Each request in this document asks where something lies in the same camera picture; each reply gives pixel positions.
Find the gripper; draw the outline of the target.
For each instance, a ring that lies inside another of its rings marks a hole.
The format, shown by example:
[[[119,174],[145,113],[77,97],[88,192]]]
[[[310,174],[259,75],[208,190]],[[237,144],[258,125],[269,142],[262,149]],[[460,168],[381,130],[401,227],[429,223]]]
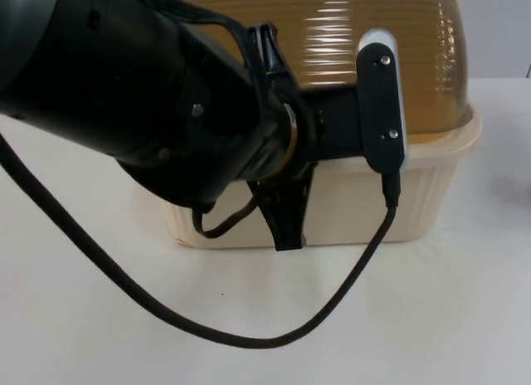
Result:
[[[270,87],[293,85],[290,67],[271,22],[248,28],[255,43]],[[299,88],[296,112],[302,115],[297,160],[335,160],[363,156],[358,87],[332,85]],[[295,176],[248,182],[277,251],[299,250],[306,246],[304,223],[317,163],[306,164]]]

